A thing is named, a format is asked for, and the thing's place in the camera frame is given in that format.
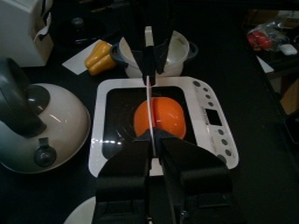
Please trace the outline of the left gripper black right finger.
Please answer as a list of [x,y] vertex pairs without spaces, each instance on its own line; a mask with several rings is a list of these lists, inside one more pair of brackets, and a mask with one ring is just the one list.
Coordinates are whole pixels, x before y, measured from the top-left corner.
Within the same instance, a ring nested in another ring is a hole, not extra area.
[[172,204],[229,206],[229,169],[220,159],[161,129],[153,129],[153,140]]

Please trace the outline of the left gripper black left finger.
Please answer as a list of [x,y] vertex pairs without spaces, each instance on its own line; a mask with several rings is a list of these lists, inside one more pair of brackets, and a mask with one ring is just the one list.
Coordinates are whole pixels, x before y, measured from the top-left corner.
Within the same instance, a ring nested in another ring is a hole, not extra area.
[[152,159],[151,134],[147,131],[105,162],[97,175],[96,201],[141,200]]

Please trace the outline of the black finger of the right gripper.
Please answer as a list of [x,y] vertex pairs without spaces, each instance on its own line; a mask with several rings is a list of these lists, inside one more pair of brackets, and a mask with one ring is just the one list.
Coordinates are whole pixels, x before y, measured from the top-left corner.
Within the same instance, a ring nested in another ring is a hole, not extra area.
[[153,56],[155,70],[164,72],[168,46],[173,35],[172,0],[153,0]]
[[136,0],[116,0],[116,18],[139,68],[144,68],[145,25]]

